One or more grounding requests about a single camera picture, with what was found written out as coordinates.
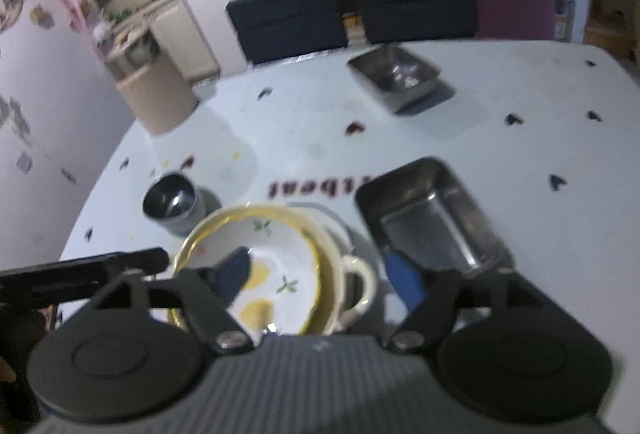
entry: beige cylindrical container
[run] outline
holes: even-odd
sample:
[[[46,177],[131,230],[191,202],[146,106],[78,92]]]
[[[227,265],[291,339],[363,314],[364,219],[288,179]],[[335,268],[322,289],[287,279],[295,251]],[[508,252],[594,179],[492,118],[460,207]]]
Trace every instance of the beige cylindrical container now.
[[[198,105],[190,83],[182,78],[172,60],[162,52],[153,63],[117,82],[116,87],[133,114],[152,135],[174,129]]]

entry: black chair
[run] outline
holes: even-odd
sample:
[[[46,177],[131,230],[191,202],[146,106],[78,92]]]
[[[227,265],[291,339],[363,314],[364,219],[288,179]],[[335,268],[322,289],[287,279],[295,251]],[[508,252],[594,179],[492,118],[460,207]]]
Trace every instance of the black chair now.
[[[476,0],[356,0],[372,44],[472,37]]]
[[[338,0],[233,0],[226,12],[254,64],[348,44]]]

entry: striped gray surface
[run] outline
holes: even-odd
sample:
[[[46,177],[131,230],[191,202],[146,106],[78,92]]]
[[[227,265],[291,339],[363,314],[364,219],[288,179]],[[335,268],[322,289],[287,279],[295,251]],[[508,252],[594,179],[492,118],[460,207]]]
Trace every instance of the striped gray surface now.
[[[372,337],[266,338],[251,354],[222,358],[180,403],[112,426],[49,417],[32,434],[606,434],[590,417],[516,426],[452,398],[417,356],[391,354]]]

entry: tabletop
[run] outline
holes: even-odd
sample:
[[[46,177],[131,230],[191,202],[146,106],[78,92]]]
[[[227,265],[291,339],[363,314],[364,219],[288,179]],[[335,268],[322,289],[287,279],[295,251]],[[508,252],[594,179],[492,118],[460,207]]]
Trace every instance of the tabletop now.
[[[616,377],[601,414],[617,432],[636,434],[640,90],[613,58],[589,46],[456,41],[406,48],[442,69],[449,90],[439,104],[391,114],[346,65],[362,50],[347,50],[221,80],[167,135],[151,138],[136,122],[62,258],[153,246],[175,254],[180,240],[143,217],[142,198],[156,176],[182,166],[225,206],[309,202],[340,215],[357,253],[380,270],[369,320],[389,329],[406,311],[384,283],[354,191],[434,156],[466,186],[517,270],[609,348]],[[553,191],[551,175],[566,184]],[[77,307],[63,306],[66,318]]]

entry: cup handle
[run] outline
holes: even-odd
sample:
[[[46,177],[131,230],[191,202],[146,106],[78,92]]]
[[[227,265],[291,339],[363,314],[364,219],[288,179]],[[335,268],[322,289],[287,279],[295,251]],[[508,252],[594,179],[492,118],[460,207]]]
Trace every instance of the cup handle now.
[[[364,313],[369,311],[378,292],[378,276],[367,261],[353,255],[344,255],[342,261],[347,273],[353,273],[362,279],[363,291],[356,305],[341,313],[340,318],[338,318],[337,331],[343,331],[350,327]]]

